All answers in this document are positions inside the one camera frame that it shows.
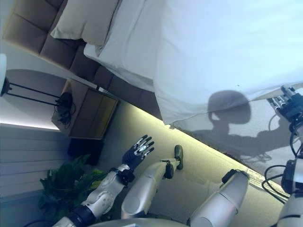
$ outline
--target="table lamp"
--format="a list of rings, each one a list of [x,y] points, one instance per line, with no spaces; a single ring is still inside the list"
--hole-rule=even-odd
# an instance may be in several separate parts
[[[72,107],[72,104],[73,104],[71,93],[64,92],[63,94],[61,94],[61,96],[55,96],[55,95],[52,95],[52,94],[49,94],[49,93],[46,93],[46,92],[43,92],[43,91],[39,91],[39,90],[32,89],[32,88],[29,88],[29,87],[25,87],[25,86],[22,86],[22,85],[18,85],[18,84],[15,84],[15,83],[10,83],[9,80],[5,77],[6,64],[7,64],[6,55],[3,54],[3,53],[0,53],[0,90],[1,90],[0,96],[1,97],[4,96],[4,95],[10,95],[10,96],[15,96],[15,97],[19,97],[19,98],[24,98],[24,99],[27,99],[27,100],[32,100],[32,101],[35,101],[35,102],[40,102],[40,103],[44,103],[44,104],[48,104],[48,105],[53,105],[53,106],[56,106],[57,112],[59,113],[59,115],[65,115],[65,114],[67,114],[71,111],[71,107]],[[37,92],[37,93],[40,93],[40,94],[44,94],[44,95],[47,95],[47,96],[52,96],[52,97],[56,98],[56,101],[55,101],[56,103],[53,104],[53,103],[45,102],[45,101],[42,101],[42,100],[38,100],[38,99],[29,98],[29,97],[20,96],[20,95],[17,95],[17,94],[10,93],[10,91],[12,90],[11,86],[16,86],[16,87],[20,87],[20,88],[23,88],[23,89],[26,89],[26,90],[31,90],[31,91],[34,91],[34,92]]]

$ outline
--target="nightstand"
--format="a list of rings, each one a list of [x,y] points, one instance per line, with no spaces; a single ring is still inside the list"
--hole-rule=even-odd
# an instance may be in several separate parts
[[[54,125],[72,138],[102,139],[118,100],[72,79],[66,81],[62,93],[64,92],[70,92],[73,98],[71,123],[68,127],[65,126],[54,111]]]

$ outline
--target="humanoid robot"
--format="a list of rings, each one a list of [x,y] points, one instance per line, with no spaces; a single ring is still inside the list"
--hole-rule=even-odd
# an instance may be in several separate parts
[[[295,152],[292,142],[297,136],[303,143],[303,96],[292,87],[281,87],[283,94],[268,101],[290,122],[291,148],[295,159],[288,160],[282,178],[282,188],[290,197],[284,202],[276,227],[303,226],[303,146]],[[153,151],[154,142],[147,135],[139,139],[123,156],[122,164],[113,168],[100,186],[82,205],[62,218],[54,227],[85,227],[106,214],[116,196],[134,179],[134,169]],[[121,207],[121,219],[98,223],[91,227],[186,227],[172,220],[148,218],[152,199],[163,178],[172,178],[176,170],[183,168],[183,149],[175,146],[174,158],[163,159],[149,166],[125,197]],[[191,227],[227,227],[238,213],[246,194],[249,176],[239,170],[231,170],[222,178],[223,186],[212,194],[191,215]]]

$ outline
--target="white duvet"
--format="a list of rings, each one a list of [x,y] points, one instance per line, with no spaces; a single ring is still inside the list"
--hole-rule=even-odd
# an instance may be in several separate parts
[[[154,91],[172,123],[303,82],[303,1],[124,0],[100,56],[85,54]]]

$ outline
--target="white pillow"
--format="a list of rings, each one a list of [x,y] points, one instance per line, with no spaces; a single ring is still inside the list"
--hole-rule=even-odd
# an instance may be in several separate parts
[[[119,0],[69,0],[51,32],[53,38],[83,39],[102,46]]]

